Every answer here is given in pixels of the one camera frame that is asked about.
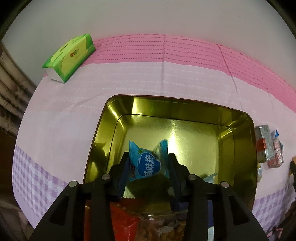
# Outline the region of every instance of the metal bolt head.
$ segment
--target metal bolt head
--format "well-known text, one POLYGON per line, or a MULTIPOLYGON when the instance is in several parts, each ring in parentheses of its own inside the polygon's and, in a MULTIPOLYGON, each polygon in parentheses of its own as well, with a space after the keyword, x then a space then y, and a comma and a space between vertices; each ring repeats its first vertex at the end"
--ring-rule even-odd
POLYGON ((194 181, 194 180, 196 180, 196 175, 190 174, 190 175, 188 175, 188 179, 191 181, 194 181))
POLYGON ((102 179, 103 180, 109 180, 110 179, 110 175, 109 174, 104 174, 103 176, 102 176, 102 179))
POLYGON ((77 182, 76 181, 71 181, 71 182, 69 182, 69 186, 70 187, 75 187, 77 185, 77 182))
POLYGON ((224 188, 229 187, 229 183, 228 182, 221 182, 221 186, 224 188))

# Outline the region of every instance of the blue plastic package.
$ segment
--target blue plastic package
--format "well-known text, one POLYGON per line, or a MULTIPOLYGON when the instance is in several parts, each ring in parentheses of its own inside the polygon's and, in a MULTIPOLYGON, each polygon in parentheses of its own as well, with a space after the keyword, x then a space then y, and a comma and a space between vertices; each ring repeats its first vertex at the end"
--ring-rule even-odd
POLYGON ((153 151, 129 142, 130 181, 161 174, 168 178, 168 141, 162 140, 153 151))

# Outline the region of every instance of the snack food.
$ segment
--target snack food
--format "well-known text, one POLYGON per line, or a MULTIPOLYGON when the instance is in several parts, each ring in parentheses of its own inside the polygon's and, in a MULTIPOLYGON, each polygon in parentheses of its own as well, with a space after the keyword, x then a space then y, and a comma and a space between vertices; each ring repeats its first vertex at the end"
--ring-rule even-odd
MULTIPOLYGON (((115 241, 134 241, 140 218, 117 202, 110 202, 115 241)), ((91 240, 91 201, 87 200, 84 211, 84 241, 91 240)))
POLYGON ((267 164, 268 164, 269 168, 280 167, 284 163, 283 145, 279 141, 279 133, 278 133, 277 129, 276 129, 276 133, 274 135, 272 142, 273 142, 273 146, 274 146, 275 158, 268 161, 267 164))
POLYGON ((168 177, 168 141, 162 140, 153 151, 139 148, 134 142, 129 142, 131 160, 129 181, 162 174, 168 177))
POLYGON ((139 223, 135 241, 182 241, 186 221, 174 215, 150 217, 139 223))
POLYGON ((275 158, 274 146, 268 125, 256 126, 256 148, 258 163, 264 163, 275 158))

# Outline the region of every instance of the green tissue box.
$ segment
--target green tissue box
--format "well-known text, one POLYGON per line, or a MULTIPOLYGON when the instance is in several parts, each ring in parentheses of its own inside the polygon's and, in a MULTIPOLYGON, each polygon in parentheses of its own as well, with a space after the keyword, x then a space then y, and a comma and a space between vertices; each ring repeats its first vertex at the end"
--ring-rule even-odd
POLYGON ((43 68, 52 80, 65 83, 95 50, 89 34, 78 36, 65 43, 43 68))

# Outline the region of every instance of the bed sheet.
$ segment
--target bed sheet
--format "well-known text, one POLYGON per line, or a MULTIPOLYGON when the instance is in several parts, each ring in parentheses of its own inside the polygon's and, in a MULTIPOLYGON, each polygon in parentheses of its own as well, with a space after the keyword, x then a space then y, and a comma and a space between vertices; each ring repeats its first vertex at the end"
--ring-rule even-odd
POLYGON ((263 164, 253 214, 265 231, 295 200, 289 162, 296 155, 296 93, 250 57, 225 46, 158 34, 94 42, 96 51, 66 84, 45 76, 24 114, 13 160, 14 195, 35 228, 72 180, 82 183, 96 126, 116 94, 211 102, 247 112, 278 129, 284 164, 263 164))

